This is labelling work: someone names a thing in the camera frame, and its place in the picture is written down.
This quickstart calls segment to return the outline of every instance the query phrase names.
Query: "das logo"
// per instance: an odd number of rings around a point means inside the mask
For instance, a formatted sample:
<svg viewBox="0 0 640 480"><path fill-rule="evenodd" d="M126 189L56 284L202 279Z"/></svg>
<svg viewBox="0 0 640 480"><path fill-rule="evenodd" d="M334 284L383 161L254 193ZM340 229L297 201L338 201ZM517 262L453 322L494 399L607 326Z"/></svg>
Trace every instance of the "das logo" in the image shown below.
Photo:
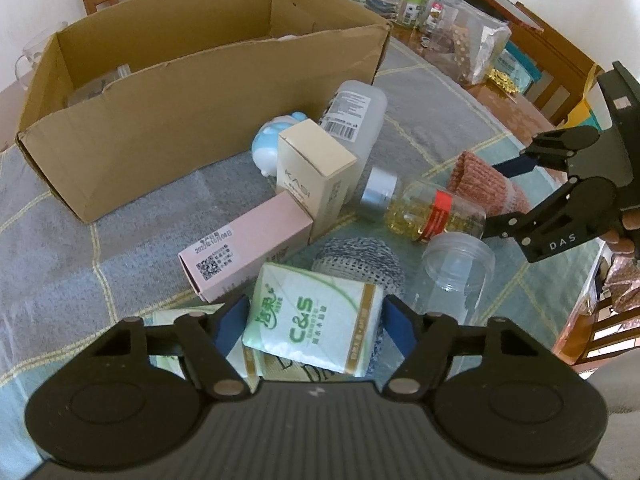
<svg viewBox="0 0 640 480"><path fill-rule="evenodd" d="M565 240L564 238L560 238L559 242L551 242L549 244L549 249L551 249L552 251L555 251L558 247L562 247L568 244L572 244L575 242L575 235L569 235L569 237L567 238L567 240Z"/></svg>

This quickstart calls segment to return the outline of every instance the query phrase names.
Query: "red label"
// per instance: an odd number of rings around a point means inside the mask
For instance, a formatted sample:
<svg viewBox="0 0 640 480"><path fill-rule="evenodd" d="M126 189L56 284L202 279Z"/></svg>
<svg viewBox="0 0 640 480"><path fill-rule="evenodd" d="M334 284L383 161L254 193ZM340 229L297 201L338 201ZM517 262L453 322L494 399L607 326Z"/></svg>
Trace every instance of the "red label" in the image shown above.
<svg viewBox="0 0 640 480"><path fill-rule="evenodd" d="M422 228L422 234L418 236L418 241L428 242L435 235L444 231L444 227L449 220L449 213L451 213L452 202L453 197L449 193L440 190L436 191L436 200L433 201L431 214Z"/></svg>

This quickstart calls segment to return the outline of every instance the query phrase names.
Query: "silver lid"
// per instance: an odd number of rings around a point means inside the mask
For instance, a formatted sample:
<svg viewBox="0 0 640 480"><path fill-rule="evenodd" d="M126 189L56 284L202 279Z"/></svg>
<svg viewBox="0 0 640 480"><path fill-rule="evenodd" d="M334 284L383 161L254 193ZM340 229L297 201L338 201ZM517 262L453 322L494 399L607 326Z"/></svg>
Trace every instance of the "silver lid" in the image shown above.
<svg viewBox="0 0 640 480"><path fill-rule="evenodd" d="M381 221L394 195L397 182L396 174L374 166L358 205L358 215L376 222Z"/></svg>

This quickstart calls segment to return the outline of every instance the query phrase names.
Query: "cardboard box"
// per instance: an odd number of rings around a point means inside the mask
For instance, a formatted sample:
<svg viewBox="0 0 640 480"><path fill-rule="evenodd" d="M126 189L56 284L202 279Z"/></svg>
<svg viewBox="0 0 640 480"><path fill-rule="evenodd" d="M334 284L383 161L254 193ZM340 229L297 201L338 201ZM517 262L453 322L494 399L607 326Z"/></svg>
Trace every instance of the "cardboard box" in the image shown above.
<svg viewBox="0 0 640 480"><path fill-rule="evenodd" d="M311 119L280 132L278 191L291 192L314 219L311 240L337 220L357 160Z"/></svg>
<svg viewBox="0 0 640 480"><path fill-rule="evenodd" d="M318 119L343 81L372 82L389 33L348 0L128 0L52 37L17 143L91 222L249 149L275 116ZM287 34L298 37L270 39ZM65 108L76 89L123 64L132 75Z"/></svg>
<svg viewBox="0 0 640 480"><path fill-rule="evenodd" d="M193 290L212 303L253 280L264 262L308 245L313 221L289 193L279 193L178 254Z"/></svg>

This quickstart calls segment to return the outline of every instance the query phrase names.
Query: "plastic bag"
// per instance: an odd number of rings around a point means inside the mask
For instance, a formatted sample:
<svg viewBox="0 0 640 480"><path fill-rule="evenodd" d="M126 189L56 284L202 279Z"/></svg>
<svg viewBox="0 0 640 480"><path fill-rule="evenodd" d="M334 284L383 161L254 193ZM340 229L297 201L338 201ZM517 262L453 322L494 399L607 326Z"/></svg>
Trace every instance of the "plastic bag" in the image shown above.
<svg viewBox="0 0 640 480"><path fill-rule="evenodd" d="M73 92L66 100L66 106L73 106L102 94L102 91L114 81L131 75L128 64L120 65L116 70L102 74Z"/></svg>
<svg viewBox="0 0 640 480"><path fill-rule="evenodd" d="M481 83L500 56L511 30L464 0L441 0L442 10L424 59L463 85Z"/></svg>

